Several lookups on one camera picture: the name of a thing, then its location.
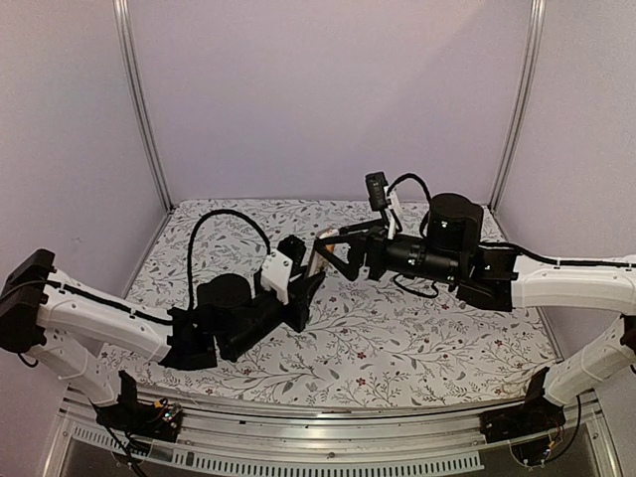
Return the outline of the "beige remote control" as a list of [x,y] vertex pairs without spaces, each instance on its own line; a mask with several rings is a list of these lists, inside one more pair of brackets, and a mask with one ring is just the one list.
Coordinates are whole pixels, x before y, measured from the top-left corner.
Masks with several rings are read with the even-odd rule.
[[[339,231],[337,229],[329,228],[318,233],[314,241],[317,241],[318,239],[336,237],[338,234]],[[320,272],[326,272],[328,267],[328,260],[324,258],[320,253],[318,253],[315,249],[312,249],[304,277],[307,278]]]

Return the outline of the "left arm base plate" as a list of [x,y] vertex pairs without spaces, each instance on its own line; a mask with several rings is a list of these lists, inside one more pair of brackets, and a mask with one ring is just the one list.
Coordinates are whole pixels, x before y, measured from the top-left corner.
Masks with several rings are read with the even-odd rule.
[[98,424],[126,435],[176,442],[183,421],[183,410],[177,403],[159,405],[135,402],[93,406]]

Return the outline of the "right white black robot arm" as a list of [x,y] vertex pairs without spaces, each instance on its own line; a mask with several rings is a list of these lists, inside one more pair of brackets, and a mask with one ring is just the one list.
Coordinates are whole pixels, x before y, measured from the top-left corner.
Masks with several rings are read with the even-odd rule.
[[614,311],[617,318],[591,343],[560,364],[537,372],[514,424],[534,433],[584,391],[635,362],[635,263],[633,258],[542,257],[518,245],[483,242],[483,209],[453,193],[434,196],[418,238],[389,221],[341,228],[318,238],[315,251],[355,280],[366,267],[372,280],[393,271],[447,285],[481,310],[571,307]]

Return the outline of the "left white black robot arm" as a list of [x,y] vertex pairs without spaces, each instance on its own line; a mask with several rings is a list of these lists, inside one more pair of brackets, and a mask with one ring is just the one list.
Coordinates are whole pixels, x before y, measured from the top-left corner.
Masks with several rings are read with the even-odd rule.
[[1,292],[1,348],[28,355],[81,391],[127,431],[147,423],[133,382],[106,370],[78,338],[117,346],[178,371],[236,362],[279,325],[305,329],[325,274],[271,252],[253,282],[225,273],[197,288],[193,307],[147,307],[91,288],[55,268],[38,249]]

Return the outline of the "floral patterned table mat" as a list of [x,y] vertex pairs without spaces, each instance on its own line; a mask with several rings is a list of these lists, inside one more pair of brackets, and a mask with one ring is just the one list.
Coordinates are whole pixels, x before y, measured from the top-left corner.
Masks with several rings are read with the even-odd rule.
[[[189,282],[224,272],[252,277],[263,239],[316,234],[369,220],[366,202],[193,200],[155,243],[129,299],[183,308]],[[185,393],[301,406],[442,406],[520,398],[554,347],[534,310],[486,312],[424,281],[345,279],[330,270],[305,331],[277,328],[236,363],[172,371],[106,345],[101,360],[139,384]]]

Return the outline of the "left aluminium frame post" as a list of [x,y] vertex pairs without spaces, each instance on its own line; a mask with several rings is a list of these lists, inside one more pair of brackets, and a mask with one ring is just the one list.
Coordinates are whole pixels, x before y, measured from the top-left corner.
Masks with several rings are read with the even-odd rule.
[[169,214],[174,209],[174,201],[169,191],[145,98],[135,49],[130,5],[126,0],[113,0],[112,6],[120,53],[142,147],[161,207],[166,214]]

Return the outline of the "front aluminium rail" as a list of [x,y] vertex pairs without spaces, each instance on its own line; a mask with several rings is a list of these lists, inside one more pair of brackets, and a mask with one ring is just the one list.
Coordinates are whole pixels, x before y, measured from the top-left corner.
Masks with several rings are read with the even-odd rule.
[[539,434],[488,442],[485,411],[508,399],[443,407],[300,406],[208,397],[143,386],[144,400],[182,405],[173,442],[152,441],[128,463],[122,434],[95,421],[87,400],[66,392],[44,456],[45,476],[628,476],[593,392],[568,406],[554,453],[532,464]]

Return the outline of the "right aluminium frame post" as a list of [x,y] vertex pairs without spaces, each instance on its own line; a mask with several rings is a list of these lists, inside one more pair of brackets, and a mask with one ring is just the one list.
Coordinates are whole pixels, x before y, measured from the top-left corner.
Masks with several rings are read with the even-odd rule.
[[521,76],[517,88],[513,111],[504,141],[500,164],[488,202],[488,209],[496,216],[505,195],[506,186],[513,169],[516,151],[521,139],[523,123],[532,94],[533,81],[541,50],[546,16],[546,0],[531,2],[529,26],[524,48]]

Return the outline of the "aluminium frame post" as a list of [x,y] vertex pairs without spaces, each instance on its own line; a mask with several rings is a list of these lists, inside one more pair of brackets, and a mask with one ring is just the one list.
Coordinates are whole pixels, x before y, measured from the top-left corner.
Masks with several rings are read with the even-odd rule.
[[169,214],[174,209],[174,201],[169,191],[145,98],[135,49],[130,5],[126,0],[113,0],[112,6],[120,53],[142,147],[161,207],[166,214]]
[[541,50],[546,16],[546,0],[531,2],[529,26],[524,48],[521,76],[517,88],[513,111],[504,141],[500,164],[488,202],[488,209],[496,216],[505,195],[506,186],[513,169],[516,151],[521,139],[523,123],[532,94],[533,81]]

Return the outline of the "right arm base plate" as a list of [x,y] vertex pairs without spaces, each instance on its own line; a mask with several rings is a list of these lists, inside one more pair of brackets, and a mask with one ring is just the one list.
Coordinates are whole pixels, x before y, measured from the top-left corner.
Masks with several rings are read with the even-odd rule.
[[565,424],[563,408],[549,402],[524,402],[479,414],[479,429],[488,443],[524,437]]

